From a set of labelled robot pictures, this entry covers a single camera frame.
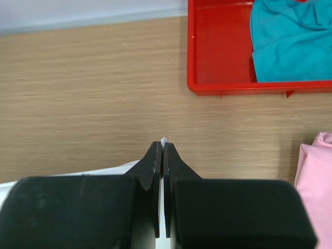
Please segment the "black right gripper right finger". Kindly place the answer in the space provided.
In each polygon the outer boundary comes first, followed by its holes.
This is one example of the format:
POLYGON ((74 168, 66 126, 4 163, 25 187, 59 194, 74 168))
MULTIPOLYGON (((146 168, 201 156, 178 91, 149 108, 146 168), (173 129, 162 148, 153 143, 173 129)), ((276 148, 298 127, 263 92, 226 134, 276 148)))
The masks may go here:
POLYGON ((315 248, 296 189, 277 179, 206 179, 166 143, 164 215, 171 248, 315 248))

